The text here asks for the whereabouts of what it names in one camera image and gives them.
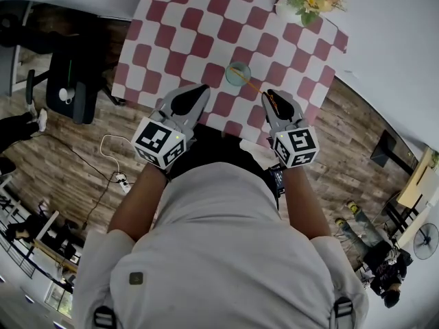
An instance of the white cup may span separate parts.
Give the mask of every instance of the white cup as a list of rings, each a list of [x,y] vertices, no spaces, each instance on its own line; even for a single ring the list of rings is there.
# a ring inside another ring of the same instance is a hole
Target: white cup
[[[73,88],[61,88],[60,89],[60,100],[64,101],[67,105],[72,102],[75,97],[75,89]]]

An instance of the red and white tablecloth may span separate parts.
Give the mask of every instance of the red and white tablecloth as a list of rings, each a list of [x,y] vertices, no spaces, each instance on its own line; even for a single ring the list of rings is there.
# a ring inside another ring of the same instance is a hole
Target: red and white tablecloth
[[[312,123],[348,37],[326,19],[309,28],[280,20],[277,1],[141,0],[112,94],[155,107],[175,88],[205,83],[211,98],[200,122],[268,146],[261,95],[225,77],[230,62],[242,61],[256,87],[291,93]]]

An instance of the marker cube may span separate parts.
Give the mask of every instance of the marker cube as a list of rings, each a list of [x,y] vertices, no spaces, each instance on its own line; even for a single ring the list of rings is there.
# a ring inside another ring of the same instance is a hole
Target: marker cube
[[[144,117],[131,140],[138,155],[166,169],[186,151],[186,136],[160,122]]]
[[[314,161],[320,146],[314,127],[276,133],[273,150],[286,167],[298,167]]]

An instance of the black hair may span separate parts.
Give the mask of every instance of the black hair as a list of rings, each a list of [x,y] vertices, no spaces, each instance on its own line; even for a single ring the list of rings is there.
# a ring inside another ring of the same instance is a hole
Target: black hair
[[[387,308],[392,308],[394,305],[396,305],[399,301],[399,296],[401,294],[399,291],[395,290],[387,290],[384,293],[384,304]]]
[[[6,240],[8,240],[11,243],[16,238],[16,232],[24,232],[25,228],[23,224],[24,223],[8,224],[5,231]]]

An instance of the flower pot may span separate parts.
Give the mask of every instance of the flower pot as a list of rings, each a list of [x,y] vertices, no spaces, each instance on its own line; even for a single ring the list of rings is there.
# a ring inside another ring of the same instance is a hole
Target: flower pot
[[[297,23],[300,26],[303,26],[300,15],[297,15],[297,9],[288,5],[288,0],[279,0],[276,4],[276,14],[282,21],[287,23]]]

